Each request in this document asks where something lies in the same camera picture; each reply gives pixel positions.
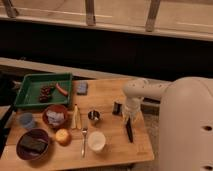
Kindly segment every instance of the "yellow object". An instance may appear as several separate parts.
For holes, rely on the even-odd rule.
[[[73,112],[73,117],[72,117],[72,124],[71,124],[71,128],[72,129],[81,129],[81,115],[80,112],[78,110],[78,106],[75,104],[74,107],[74,112]]]
[[[71,140],[71,134],[67,129],[59,129],[55,134],[56,141],[61,145],[67,145]]]

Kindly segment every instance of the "white cup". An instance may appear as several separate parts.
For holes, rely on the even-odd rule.
[[[95,153],[100,153],[106,144],[106,137],[100,131],[94,131],[89,135],[88,146]]]

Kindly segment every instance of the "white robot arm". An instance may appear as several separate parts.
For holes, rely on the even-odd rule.
[[[123,87],[124,115],[134,119],[141,98],[160,100],[159,171],[213,170],[213,80],[186,77],[172,83],[146,79]]]

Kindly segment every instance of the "green tray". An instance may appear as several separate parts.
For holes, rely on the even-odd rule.
[[[62,95],[57,89],[52,93],[52,99],[46,103],[39,102],[41,87],[49,84],[59,85],[68,91],[68,96]],[[71,100],[72,74],[29,74],[24,77],[21,88],[17,94],[14,106],[20,109],[45,108],[51,104],[68,106]]]

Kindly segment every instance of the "knife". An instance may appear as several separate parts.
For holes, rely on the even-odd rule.
[[[131,126],[130,118],[128,119],[126,123],[126,130],[127,130],[129,141],[133,143],[133,134],[132,134],[132,126]]]

